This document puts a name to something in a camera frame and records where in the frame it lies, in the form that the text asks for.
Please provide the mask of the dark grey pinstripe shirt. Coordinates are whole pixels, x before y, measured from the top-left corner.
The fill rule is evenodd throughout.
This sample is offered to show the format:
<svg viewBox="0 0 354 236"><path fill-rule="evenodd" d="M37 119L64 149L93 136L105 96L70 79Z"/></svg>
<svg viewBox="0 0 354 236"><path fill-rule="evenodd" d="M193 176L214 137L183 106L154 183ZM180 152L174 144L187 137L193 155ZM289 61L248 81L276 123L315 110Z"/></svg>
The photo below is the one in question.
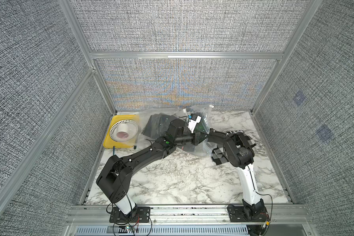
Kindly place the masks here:
<svg viewBox="0 0 354 236"><path fill-rule="evenodd" d="M202 112L192 113L188 116L188 129L191 133L185 143L179 144L178 148L196 156L206 156L210 153L210 147L207 144L207 135L210 127L205 114Z"/></svg>

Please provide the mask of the clear plastic vacuum bag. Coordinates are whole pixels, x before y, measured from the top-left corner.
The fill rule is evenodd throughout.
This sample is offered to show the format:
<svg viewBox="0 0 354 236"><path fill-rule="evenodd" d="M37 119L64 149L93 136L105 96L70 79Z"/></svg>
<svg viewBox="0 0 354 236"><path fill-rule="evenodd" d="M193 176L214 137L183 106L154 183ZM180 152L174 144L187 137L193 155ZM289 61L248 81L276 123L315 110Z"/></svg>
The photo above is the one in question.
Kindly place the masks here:
<svg viewBox="0 0 354 236"><path fill-rule="evenodd" d="M141 138L152 142L164 138L184 152L209 156L216 144L208 141L209 116L213 105L194 105L186 108L153 108L139 113Z"/></svg>

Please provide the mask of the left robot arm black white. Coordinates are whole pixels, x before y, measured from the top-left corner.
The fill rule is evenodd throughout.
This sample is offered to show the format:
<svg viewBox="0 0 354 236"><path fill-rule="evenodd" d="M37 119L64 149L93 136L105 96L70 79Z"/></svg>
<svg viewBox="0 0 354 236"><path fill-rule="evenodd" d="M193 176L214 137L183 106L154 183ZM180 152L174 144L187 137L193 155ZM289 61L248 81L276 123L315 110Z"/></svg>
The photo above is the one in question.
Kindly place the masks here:
<svg viewBox="0 0 354 236"><path fill-rule="evenodd" d="M96 184L111 204L124 215L132 214L136 204L130 199L128 191L133 175L147 165L172 154L178 145L194 144L195 141L194 134L180 137L162 136L135 154L121 158L113 155L97 177Z"/></svg>

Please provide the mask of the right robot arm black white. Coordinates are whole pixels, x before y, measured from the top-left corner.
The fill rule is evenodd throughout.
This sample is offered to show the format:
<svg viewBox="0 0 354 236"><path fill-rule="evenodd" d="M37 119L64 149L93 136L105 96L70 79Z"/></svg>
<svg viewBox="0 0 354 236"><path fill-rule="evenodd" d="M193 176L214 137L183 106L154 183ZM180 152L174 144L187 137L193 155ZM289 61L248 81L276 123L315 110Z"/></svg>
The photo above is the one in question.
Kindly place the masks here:
<svg viewBox="0 0 354 236"><path fill-rule="evenodd" d="M265 203L258 192L254 174L255 144L244 132L219 132L211 129L209 134L195 132L192 143L197 145L208 141L217 145L219 153L212 156L221 156L236 168L242 186L242 204L245 218L253 220L260 215L270 217Z"/></svg>

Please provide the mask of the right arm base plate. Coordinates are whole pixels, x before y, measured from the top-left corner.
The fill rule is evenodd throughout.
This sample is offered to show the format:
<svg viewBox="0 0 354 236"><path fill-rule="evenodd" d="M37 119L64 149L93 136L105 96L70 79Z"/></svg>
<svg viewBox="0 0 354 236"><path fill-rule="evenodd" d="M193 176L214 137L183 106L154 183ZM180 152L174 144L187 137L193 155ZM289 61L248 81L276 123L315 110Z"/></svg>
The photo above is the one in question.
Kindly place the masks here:
<svg viewBox="0 0 354 236"><path fill-rule="evenodd" d="M264 212L253 214L251 210L243 206L228 205L227 212L231 222L265 222L268 220L267 214Z"/></svg>

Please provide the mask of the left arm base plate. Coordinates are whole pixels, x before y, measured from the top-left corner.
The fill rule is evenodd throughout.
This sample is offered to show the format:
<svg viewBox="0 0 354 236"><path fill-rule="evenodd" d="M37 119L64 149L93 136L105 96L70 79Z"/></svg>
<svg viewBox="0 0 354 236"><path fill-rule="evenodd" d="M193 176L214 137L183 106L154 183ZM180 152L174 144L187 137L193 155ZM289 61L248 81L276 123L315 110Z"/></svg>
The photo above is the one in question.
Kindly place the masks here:
<svg viewBox="0 0 354 236"><path fill-rule="evenodd" d="M149 206L137 206L129 214L124 214L118 207L114 207L110 214L110 223L149 223L151 208Z"/></svg>

